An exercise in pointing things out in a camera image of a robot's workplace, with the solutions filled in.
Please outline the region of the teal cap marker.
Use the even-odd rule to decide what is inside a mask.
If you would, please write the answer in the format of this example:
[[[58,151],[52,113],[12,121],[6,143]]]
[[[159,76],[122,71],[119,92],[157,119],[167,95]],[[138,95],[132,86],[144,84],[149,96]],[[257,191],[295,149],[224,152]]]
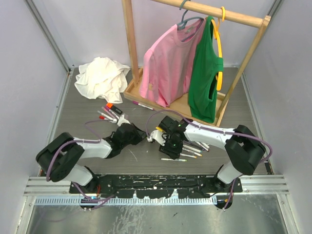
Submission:
[[[202,153],[202,151],[200,149],[194,148],[192,146],[188,146],[188,145],[183,145],[184,148],[189,149],[193,152],[197,152],[197,153]]]

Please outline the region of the green cap marker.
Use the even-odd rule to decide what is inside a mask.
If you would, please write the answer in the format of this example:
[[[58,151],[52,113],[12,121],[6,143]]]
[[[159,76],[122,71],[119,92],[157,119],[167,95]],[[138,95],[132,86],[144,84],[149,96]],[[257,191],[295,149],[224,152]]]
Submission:
[[[187,162],[186,159],[180,159],[180,158],[177,158],[177,159],[161,158],[160,160],[163,160],[163,161],[176,161],[176,162]]]

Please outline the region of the yellow cap marker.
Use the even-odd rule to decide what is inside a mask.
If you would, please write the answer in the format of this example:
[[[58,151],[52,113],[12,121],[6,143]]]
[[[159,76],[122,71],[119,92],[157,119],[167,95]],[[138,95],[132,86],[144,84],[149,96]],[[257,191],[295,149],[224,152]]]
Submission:
[[[187,152],[189,152],[189,153],[192,153],[192,154],[194,154],[194,155],[196,155],[196,156],[202,157],[202,154],[201,154],[201,153],[195,152],[195,151],[193,151],[193,150],[190,150],[190,149],[187,149],[187,148],[182,148],[182,150],[187,151]]]

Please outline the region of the magenta cap marker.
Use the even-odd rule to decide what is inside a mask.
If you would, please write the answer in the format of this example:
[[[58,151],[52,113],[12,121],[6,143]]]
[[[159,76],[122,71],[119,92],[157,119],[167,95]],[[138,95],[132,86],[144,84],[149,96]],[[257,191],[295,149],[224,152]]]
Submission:
[[[137,101],[132,101],[132,103],[133,104],[135,104],[135,105],[138,105],[138,106],[141,106],[141,107],[143,107],[143,108],[146,108],[146,109],[149,109],[149,110],[152,110],[152,111],[154,111],[155,109],[154,108],[152,108],[152,107],[149,107],[149,106],[146,106],[146,105],[144,105],[144,104],[142,104],[142,103],[139,103],[139,102],[137,102]]]

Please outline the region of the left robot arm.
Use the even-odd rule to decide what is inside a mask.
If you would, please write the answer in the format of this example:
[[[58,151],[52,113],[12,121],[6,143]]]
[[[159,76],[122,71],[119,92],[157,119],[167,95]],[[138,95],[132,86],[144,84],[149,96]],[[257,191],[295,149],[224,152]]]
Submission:
[[[64,132],[42,149],[36,161],[46,173],[48,181],[61,180],[78,184],[86,193],[93,193],[99,181],[87,166],[78,165],[80,159],[116,157],[128,145],[137,145],[146,133],[132,123],[123,123],[108,137],[86,140]]]

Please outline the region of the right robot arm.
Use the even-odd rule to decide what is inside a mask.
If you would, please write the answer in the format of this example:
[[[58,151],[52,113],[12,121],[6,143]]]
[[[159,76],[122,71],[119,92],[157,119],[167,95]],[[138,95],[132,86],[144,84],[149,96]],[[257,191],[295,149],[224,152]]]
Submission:
[[[159,150],[172,159],[179,158],[185,141],[198,141],[226,151],[229,162],[214,175],[213,186],[219,192],[225,192],[239,176],[253,175],[266,152],[263,143],[244,125],[224,129],[165,117],[158,126],[162,130]]]

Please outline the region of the orange black highlighter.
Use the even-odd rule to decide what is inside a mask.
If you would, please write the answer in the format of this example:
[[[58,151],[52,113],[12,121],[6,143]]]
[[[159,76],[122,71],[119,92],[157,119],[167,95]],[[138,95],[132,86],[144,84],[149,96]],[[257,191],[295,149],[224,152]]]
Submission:
[[[112,103],[107,103],[106,106],[110,110],[112,110],[113,112],[115,112],[118,115],[122,115],[123,114],[123,112],[118,107],[116,107],[114,104],[112,104]]]

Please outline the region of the red cap marker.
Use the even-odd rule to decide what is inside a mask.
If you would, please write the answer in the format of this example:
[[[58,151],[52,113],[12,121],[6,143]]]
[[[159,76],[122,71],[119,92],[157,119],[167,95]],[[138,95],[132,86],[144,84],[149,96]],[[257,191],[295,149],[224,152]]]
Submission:
[[[108,122],[113,123],[113,124],[117,123],[116,119],[110,119],[110,118],[107,118],[107,117],[104,117],[104,116],[99,116],[99,119],[104,120],[104,121],[108,121]]]

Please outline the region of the pink cap marker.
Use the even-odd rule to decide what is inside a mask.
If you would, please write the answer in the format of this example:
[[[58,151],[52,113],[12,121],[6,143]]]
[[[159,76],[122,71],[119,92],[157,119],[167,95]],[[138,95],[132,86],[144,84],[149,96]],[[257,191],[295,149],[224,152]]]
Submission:
[[[119,116],[117,114],[115,114],[109,107],[105,106],[102,107],[102,111],[98,111],[98,113],[104,118],[104,119],[108,119],[111,122],[118,122],[119,121]]]

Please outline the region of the green tank top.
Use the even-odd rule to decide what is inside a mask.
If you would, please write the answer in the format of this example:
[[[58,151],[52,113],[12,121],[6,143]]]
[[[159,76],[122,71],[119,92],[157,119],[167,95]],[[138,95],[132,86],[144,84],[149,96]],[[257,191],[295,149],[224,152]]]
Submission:
[[[217,101],[216,75],[224,70],[223,58],[215,54],[213,36],[215,20],[206,18],[202,38],[195,51],[188,104],[193,117],[214,123]]]

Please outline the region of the white crumpled cloth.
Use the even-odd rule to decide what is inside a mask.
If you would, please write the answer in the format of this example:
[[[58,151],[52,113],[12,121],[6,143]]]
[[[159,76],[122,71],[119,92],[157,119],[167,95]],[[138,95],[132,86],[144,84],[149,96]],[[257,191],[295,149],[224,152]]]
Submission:
[[[92,62],[80,65],[75,87],[87,99],[101,98],[108,103],[123,102],[121,93],[128,86],[126,75],[130,67],[110,58],[97,57]]]

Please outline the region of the pink t-shirt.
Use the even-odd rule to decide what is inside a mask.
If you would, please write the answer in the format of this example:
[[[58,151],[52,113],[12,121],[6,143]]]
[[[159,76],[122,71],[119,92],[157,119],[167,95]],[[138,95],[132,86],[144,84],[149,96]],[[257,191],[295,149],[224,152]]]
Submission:
[[[198,19],[185,29],[175,24],[144,55],[141,97],[168,107],[189,91],[195,51],[205,28]]]

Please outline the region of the yellow clothes hanger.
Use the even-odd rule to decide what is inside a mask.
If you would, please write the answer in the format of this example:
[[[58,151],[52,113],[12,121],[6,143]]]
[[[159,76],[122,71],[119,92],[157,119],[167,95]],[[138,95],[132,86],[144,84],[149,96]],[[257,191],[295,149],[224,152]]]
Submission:
[[[223,58],[223,54],[222,54],[222,44],[221,44],[219,27],[220,27],[221,21],[225,20],[224,6],[221,7],[221,11],[222,11],[222,16],[221,18],[218,18],[217,23],[215,22],[213,17],[210,18],[210,22],[213,25],[213,36],[217,42],[218,57],[220,59]],[[218,71],[218,73],[215,75],[215,79],[216,79],[216,90],[220,91],[222,88],[222,82],[223,82],[223,71]]]

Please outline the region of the grey clothes hanger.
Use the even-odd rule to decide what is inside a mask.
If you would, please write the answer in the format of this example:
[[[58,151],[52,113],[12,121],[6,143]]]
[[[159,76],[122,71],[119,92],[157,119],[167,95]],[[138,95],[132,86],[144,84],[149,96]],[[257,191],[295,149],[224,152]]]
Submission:
[[[200,23],[198,25],[198,27],[200,27],[202,24],[203,24],[203,21],[204,21],[204,18],[203,17],[190,17],[190,18],[185,18],[185,15],[187,14],[188,10],[185,10],[185,12],[183,13],[182,15],[182,18],[181,18],[181,22],[177,24],[177,30],[178,31],[181,31],[181,30],[184,30],[185,27],[187,26],[187,23],[191,20],[200,20]],[[195,32],[190,34],[189,36],[187,36],[186,38],[184,38],[182,40],[182,42],[185,42],[187,41],[188,39],[190,39],[191,37],[193,37],[196,32],[198,31],[198,27],[196,28]]]

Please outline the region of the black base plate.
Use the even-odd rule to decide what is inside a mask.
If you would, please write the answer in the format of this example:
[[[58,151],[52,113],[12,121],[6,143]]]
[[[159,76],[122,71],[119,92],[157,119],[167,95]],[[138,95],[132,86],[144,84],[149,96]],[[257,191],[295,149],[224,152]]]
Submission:
[[[213,175],[94,175],[86,185],[71,182],[70,193],[96,194],[100,198],[139,199],[170,198],[174,192],[179,199],[209,198],[211,195],[243,192],[240,179],[225,185]]]

